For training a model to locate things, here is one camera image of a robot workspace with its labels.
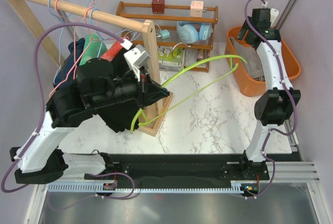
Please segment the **grey trousers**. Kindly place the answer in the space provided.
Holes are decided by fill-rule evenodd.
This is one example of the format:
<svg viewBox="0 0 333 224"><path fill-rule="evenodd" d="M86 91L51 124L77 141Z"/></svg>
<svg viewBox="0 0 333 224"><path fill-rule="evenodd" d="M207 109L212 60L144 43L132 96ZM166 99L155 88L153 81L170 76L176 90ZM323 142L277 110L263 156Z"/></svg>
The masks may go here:
<svg viewBox="0 0 333 224"><path fill-rule="evenodd" d="M246 60L244 63L247 74L254 80L263 82L265 81L264 72L260 57L255 49L249 46L244 46L237 42L234 37L229 38L237 55Z"/></svg>

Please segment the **lime green hanger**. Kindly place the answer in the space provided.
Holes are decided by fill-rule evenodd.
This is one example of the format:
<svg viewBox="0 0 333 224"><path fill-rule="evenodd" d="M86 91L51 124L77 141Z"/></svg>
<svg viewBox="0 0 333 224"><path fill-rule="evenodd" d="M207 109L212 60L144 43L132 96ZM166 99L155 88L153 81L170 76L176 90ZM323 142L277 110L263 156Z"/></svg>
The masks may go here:
<svg viewBox="0 0 333 224"><path fill-rule="evenodd" d="M156 132L160 128L160 124L162 123L164 116L169 111L176 108L180 104L184 103L189 98L191 98L191 97L195 96L196 94L200 93L204 89L208 88L212 84L214 84L214 83L218 82L219 80L223 79L227 75L232 74L233 72L235 72L241 62L247 63L247 60L244 59L243 57L239 56L239 55L219 55L219 56L215 56L215 57L206 58L206 59L203 59L201 61L198 61L198 62L190 65L189 67L183 68L181 71L174 74L171 78L169 78L168 80L166 80L162 84L162 88L166 89L168 85L170 85L174 80L176 80L177 85L173 86L172 87L173 89L176 89L177 92L180 92L181 90L182 91L189 90L188 89L189 83L186 82L185 79L181 78L179 80L178 78L181 77L182 75L184 75L185 73L189 72L190 70L196 68L197 66L201 65L201 64L209 63L211 61L216 61L216 60L220 60L220 59L229 59L230 69L226 74L220 76L219 78L215 79L214 81L207 84L206 86L198 89L197 91L193 92L191 95L187 96L186 98L184 98L183 100L179 101L178 103L172 105L171 107L170 107L171 99L169 99L169 98L171 98L171 95L169 95L167 97L166 102L165 102L165 107L163 107L163 109L162 109L162 112L160 114L158 114L156 117L154 117L150 120L146 116L146 113L144 112L144 110L140 108L132 119L130 133L133 134L133 132L135 130L135 123L138 121L138 128L141 131L146 131L146 133L148 135L155 136Z"/></svg>

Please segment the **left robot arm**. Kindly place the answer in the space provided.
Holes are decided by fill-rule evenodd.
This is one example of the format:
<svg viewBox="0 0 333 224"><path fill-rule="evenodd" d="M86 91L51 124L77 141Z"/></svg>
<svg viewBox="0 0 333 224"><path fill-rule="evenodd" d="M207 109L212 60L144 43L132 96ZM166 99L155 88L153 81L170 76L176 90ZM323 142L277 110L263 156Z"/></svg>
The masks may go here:
<svg viewBox="0 0 333 224"><path fill-rule="evenodd" d="M104 180L122 176L107 153L73 154L59 148L70 132L95 115L115 132L135 130L143 108L170 96L166 85L154 81L145 68L150 57L146 49L125 38L118 41L121 49L113 61L89 60L77 68L73 81L57 86L42 101L35 131L23 146L10 149L17 184L42 185L71 175Z"/></svg>

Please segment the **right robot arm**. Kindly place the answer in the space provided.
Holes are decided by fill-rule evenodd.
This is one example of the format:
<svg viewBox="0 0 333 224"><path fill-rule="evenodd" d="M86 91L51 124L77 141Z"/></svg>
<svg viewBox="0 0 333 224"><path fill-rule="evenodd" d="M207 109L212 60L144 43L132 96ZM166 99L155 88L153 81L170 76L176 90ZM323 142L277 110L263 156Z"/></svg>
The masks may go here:
<svg viewBox="0 0 333 224"><path fill-rule="evenodd" d="M291 84L283 61L282 42L279 29L271 27L271 9L253 9L251 17L244 23L246 30L240 32L240 39L257 52L265 78L265 93L257 100L254 114L257 125L249 146L244 150L239 175L250 179L264 175L267 171L266 152L270 135L279 133L278 127L291 116L296 117L296 105L301 92Z"/></svg>

